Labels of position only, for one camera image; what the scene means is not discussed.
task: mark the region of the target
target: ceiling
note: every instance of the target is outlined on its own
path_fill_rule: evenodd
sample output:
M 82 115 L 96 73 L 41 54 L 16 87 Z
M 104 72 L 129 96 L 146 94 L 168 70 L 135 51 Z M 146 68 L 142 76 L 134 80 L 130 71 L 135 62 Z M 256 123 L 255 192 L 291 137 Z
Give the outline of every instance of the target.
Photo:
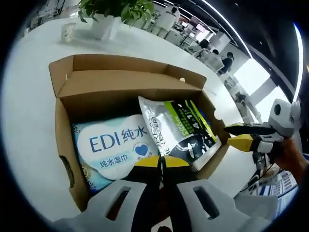
M 169 0 L 179 3 L 182 8 L 203 20 L 209 26 L 218 28 L 235 41 L 238 48 L 248 54 L 236 33 L 203 0 Z M 246 44 L 257 49 L 285 75 L 292 86 L 296 87 L 299 69 L 299 52 L 293 22 L 299 28 L 305 46 L 305 58 L 309 60 L 307 41 L 309 38 L 308 12 L 309 1 L 294 0 L 292 3 L 274 3 L 272 0 L 207 0 L 235 28 Z M 184 11 L 182 14 L 191 17 Z M 253 58 L 263 62 L 254 52 Z M 280 85 L 287 97 L 292 94 L 276 73 L 271 78 Z

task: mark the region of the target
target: silver snack bag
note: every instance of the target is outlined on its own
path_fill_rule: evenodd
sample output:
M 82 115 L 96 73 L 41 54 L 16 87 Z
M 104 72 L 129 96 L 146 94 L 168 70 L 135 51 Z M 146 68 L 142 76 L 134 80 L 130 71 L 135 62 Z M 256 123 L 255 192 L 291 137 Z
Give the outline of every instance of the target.
M 192 101 L 155 102 L 139 96 L 139 102 L 161 156 L 179 157 L 191 165 L 217 143 L 218 137 Z

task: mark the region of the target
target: white table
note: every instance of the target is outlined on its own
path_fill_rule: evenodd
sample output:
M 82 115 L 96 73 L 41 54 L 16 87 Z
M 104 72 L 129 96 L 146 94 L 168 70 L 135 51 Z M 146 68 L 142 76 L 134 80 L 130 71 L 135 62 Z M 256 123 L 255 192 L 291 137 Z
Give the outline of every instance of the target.
M 79 213 L 68 191 L 66 170 L 57 155 L 56 99 L 48 71 L 50 62 L 73 54 L 114 54 L 179 66 L 207 77 L 204 90 L 217 109 L 217 118 L 222 118 L 226 125 L 242 121 L 219 77 L 190 54 L 126 25 L 108 43 L 62 44 L 61 26 L 78 20 L 49 21 L 16 43 L 8 60 L 1 98 L 4 142 L 12 171 L 30 203 L 50 220 Z M 80 23 L 77 29 L 90 26 Z M 254 171 L 252 156 L 230 147 L 210 181 L 234 197 Z

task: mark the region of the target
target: open cardboard box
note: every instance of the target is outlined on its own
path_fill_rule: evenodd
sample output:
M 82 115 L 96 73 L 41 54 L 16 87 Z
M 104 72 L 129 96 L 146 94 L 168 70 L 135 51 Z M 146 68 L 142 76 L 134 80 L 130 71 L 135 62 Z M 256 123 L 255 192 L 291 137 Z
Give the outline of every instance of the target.
M 155 61 L 110 55 L 75 55 L 49 65 L 56 100 L 56 143 L 70 179 L 70 193 L 81 211 L 90 198 L 75 153 L 72 123 L 140 113 L 138 96 L 153 101 L 193 100 L 211 123 L 222 146 L 198 172 L 208 178 L 227 151 L 229 134 L 214 117 L 215 108 L 202 91 L 206 78 Z

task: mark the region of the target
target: office desk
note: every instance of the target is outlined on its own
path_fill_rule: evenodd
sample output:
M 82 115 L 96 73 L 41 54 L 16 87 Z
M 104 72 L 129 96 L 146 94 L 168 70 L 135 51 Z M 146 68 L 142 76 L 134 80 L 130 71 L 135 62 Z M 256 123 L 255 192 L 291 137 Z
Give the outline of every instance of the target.
M 57 155 L 56 98 L 48 64 L 73 54 L 112 54 L 151 59 L 179 66 L 207 77 L 203 90 L 225 124 L 241 122 L 233 99 L 219 77 L 192 55 L 146 31 L 122 25 L 113 41 L 60 42 L 61 27 L 77 18 L 49 21 L 18 41 L 4 75 L 2 125 L 8 161 L 29 202 L 45 217 L 56 220 L 79 214 L 68 191 L 69 180 Z M 252 156 L 230 147 L 210 181 L 234 197 L 255 172 Z

